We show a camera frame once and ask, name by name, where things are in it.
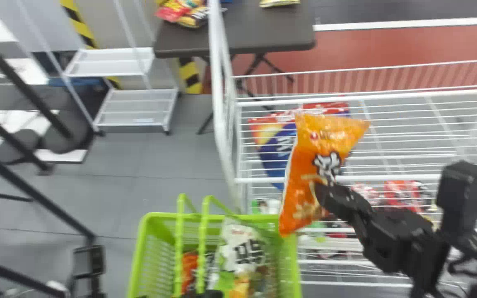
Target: green shopping basket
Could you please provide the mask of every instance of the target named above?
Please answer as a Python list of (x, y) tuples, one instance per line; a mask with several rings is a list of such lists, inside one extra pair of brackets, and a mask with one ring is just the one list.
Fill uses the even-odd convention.
[[(177, 298), (181, 293), (182, 254), (198, 250), (197, 292), (204, 289), (205, 252), (215, 251), (224, 215), (210, 215), (213, 203), (227, 215), (269, 230), (278, 240), (271, 243), (278, 277), (278, 296), (301, 298), (296, 236), (280, 238), (277, 215), (236, 215), (214, 196), (206, 196), (202, 214), (196, 212), (185, 194), (178, 196), (178, 213), (151, 212), (140, 222), (128, 298)], [(184, 205), (193, 212), (184, 214)]]

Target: yellow and black striped pillar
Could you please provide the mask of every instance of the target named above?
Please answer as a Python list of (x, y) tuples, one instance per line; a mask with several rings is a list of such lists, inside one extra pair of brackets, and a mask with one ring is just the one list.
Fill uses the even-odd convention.
[(180, 58), (180, 78), (185, 81), (185, 92), (190, 94), (200, 94), (202, 83), (198, 68), (193, 58)]
[[(60, 0), (60, 5), (66, 11), (66, 14), (70, 18), (70, 22), (74, 27), (75, 31), (80, 35), (82, 41), (85, 43), (88, 49), (98, 49), (99, 46), (95, 40), (95, 36), (89, 27), (84, 23), (82, 15), (78, 11), (78, 7), (75, 5), (74, 0)], [(120, 89), (119, 79), (114, 76), (109, 76), (106, 79), (117, 89)]]

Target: snack bag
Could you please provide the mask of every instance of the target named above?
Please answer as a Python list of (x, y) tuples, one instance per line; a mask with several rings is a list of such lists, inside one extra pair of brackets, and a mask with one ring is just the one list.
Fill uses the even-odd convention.
[(209, 289), (222, 291), (224, 298), (275, 298), (275, 270), (259, 232), (226, 217), (220, 237), (218, 278)]
[(295, 115), (297, 141), (286, 169), (283, 206), (279, 215), (282, 236), (321, 219), (329, 213), (320, 206), (311, 187), (314, 182), (334, 182), (352, 147), (369, 122), (330, 115)]
[(428, 210), (433, 204), (428, 187), (416, 180), (386, 181), (384, 195), (387, 205), (418, 213)]
[(300, 0), (261, 0), (259, 6), (265, 8), (273, 6), (294, 5), (299, 3), (301, 3)]
[(378, 191), (376, 191), (376, 189), (369, 185), (356, 183), (355, 185), (351, 186), (351, 189), (363, 196), (364, 199), (366, 199), (373, 207), (378, 206), (381, 203), (379, 198), (380, 194)]
[(196, 268), (198, 266), (198, 254), (196, 252), (186, 252), (181, 259), (182, 273), (181, 294), (195, 291)]
[[(227, 8), (221, 8), (220, 11), (226, 12)], [(187, 14), (182, 15), (176, 20), (178, 25), (187, 28), (200, 28), (207, 24), (209, 20), (209, 8), (205, 5), (191, 9)]]
[[(305, 113), (337, 114), (349, 116), (346, 102), (309, 103), (303, 105)], [(288, 158), (296, 136), (295, 113), (302, 110), (290, 110), (272, 113), (269, 117), (248, 119), (255, 143), (259, 145), (259, 157), (268, 177), (283, 177)], [(274, 183), (277, 189), (284, 189), (283, 183)]]
[(156, 17), (164, 19), (172, 23), (176, 21), (184, 14), (188, 13), (191, 8), (180, 0), (168, 0), (164, 2), (156, 10)]

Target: snack in basket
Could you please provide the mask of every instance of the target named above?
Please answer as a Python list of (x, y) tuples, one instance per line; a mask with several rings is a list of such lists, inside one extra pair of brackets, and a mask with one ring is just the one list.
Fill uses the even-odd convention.
[(343, 161), (369, 122), (331, 115), (295, 115), (297, 140), (287, 167), (279, 233), (287, 236), (329, 213), (311, 190), (314, 182), (335, 181)]
[[(269, 117), (248, 119), (251, 134), (259, 146), (259, 157), (268, 177), (284, 177), (284, 171), (294, 139), (296, 124), (294, 115), (299, 111), (314, 114), (337, 114), (349, 116), (349, 106), (346, 102), (335, 101), (326, 103), (304, 104), (302, 110), (290, 110), (272, 113)], [(277, 189), (284, 189), (283, 183), (273, 183)]]
[(181, 294), (192, 293), (196, 285), (196, 268), (198, 267), (198, 254), (195, 251), (189, 251), (183, 254), (181, 258)]
[(218, 279), (209, 289), (222, 291), (224, 298), (275, 298), (275, 270), (259, 232), (226, 217), (220, 237)]
[(283, 6), (283, 5), (294, 5), (301, 3), (300, 0), (261, 0), (259, 4), (260, 7), (273, 7), (273, 6)]

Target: red snack bag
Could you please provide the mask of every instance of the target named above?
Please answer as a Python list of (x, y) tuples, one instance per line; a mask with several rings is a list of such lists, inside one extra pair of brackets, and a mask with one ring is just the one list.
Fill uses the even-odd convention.
[(162, 6), (157, 8), (156, 17), (176, 23), (176, 21), (184, 14), (191, 10), (190, 7), (183, 5), (180, 0), (168, 0)]
[(314, 183), (329, 185), (369, 122), (331, 115), (295, 115), (294, 144), (284, 182), (279, 233), (286, 236), (329, 215), (314, 195)]

